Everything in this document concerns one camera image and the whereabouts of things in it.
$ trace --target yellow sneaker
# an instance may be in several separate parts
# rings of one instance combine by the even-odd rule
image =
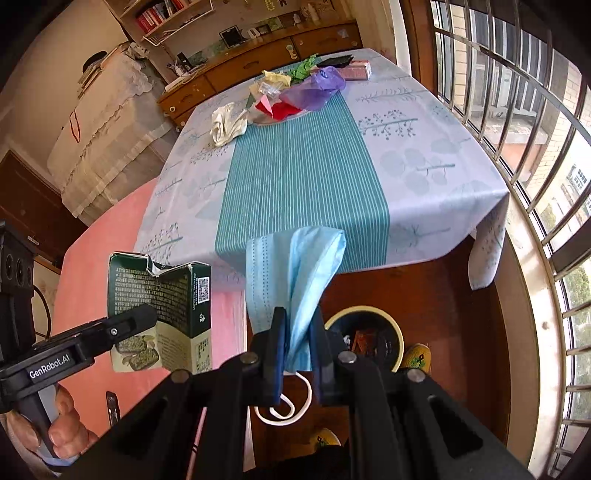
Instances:
[[[327,445],[340,445],[339,438],[329,429],[321,429],[316,431],[310,437],[310,443],[314,446],[314,451]]]
[[[419,368],[426,374],[430,374],[431,350],[427,345],[415,343],[402,357],[400,368]]]

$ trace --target purple plastic bag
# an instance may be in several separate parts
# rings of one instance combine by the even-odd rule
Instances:
[[[320,110],[345,85],[345,80],[336,68],[324,67],[299,85],[283,90],[279,99],[301,110]]]

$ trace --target yellow paper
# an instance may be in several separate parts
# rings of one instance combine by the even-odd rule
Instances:
[[[282,73],[274,73],[263,70],[265,76],[263,80],[271,83],[280,83],[283,85],[282,88],[288,88],[291,86],[291,77],[289,75],[283,75]]]

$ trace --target green cardboard box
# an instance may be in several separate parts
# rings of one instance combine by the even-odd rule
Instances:
[[[164,367],[193,374],[212,369],[211,266],[191,262],[176,267],[149,255],[115,252],[109,258],[107,314],[143,303],[158,314],[156,326],[111,349],[116,372]]]

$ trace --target tablecloth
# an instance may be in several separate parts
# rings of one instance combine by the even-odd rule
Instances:
[[[248,235],[304,225],[343,228],[348,249],[358,257],[343,262],[341,271],[350,271],[433,260],[476,229],[470,285],[489,285],[508,207],[501,175],[466,128],[416,80],[373,50],[350,53],[370,60],[369,80],[347,82],[342,96],[320,112],[282,125],[250,125],[223,147],[211,142],[211,113],[228,102],[245,106],[252,80],[199,105],[160,174],[135,250],[168,264],[210,263],[213,285],[231,290],[244,286],[235,260],[243,257]],[[346,122],[335,128],[343,118]],[[317,138],[298,122],[315,125]],[[353,131],[347,130],[351,122]],[[263,142],[254,161],[253,149]],[[359,157],[369,159],[364,175],[359,172],[367,164]],[[346,180],[337,178],[340,172]],[[323,176],[333,176],[336,181],[324,183],[337,185],[323,185]],[[315,188],[306,189],[307,180]],[[368,190],[374,193],[370,198]],[[286,197],[294,197],[297,207]],[[361,200],[356,203],[355,197]],[[257,225],[245,230],[252,219]]]

